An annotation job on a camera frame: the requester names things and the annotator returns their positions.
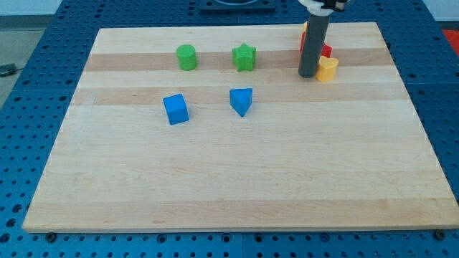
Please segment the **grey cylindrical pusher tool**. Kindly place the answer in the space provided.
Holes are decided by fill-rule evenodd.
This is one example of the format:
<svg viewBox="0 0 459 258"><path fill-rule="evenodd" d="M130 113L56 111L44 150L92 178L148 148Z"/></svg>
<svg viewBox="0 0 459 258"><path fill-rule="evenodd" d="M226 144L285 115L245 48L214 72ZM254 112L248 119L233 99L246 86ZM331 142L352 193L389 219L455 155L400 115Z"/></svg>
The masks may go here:
<svg viewBox="0 0 459 258"><path fill-rule="evenodd" d="M330 16L309 16L306 28L303 51L298 66L298 74L304 78L312 78L316 75L318 62L322 53L323 44Z"/></svg>

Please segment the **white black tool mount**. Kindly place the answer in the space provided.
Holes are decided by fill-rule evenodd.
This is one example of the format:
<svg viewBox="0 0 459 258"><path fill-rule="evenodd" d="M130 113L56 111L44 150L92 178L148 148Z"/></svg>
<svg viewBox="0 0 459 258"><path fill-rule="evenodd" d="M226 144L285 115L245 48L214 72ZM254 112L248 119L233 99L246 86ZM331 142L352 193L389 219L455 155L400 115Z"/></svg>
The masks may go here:
<svg viewBox="0 0 459 258"><path fill-rule="evenodd" d="M343 12L353 0L298 0L307 11L315 16L330 16L333 12Z"/></svg>

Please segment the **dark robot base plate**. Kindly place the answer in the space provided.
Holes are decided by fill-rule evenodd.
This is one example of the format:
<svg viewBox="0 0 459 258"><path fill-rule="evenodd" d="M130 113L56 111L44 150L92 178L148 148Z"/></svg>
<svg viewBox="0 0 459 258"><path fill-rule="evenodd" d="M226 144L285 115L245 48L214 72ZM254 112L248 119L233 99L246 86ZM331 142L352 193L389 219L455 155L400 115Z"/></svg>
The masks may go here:
<svg viewBox="0 0 459 258"><path fill-rule="evenodd" d="M198 0L200 13L227 11L275 11L276 0Z"/></svg>

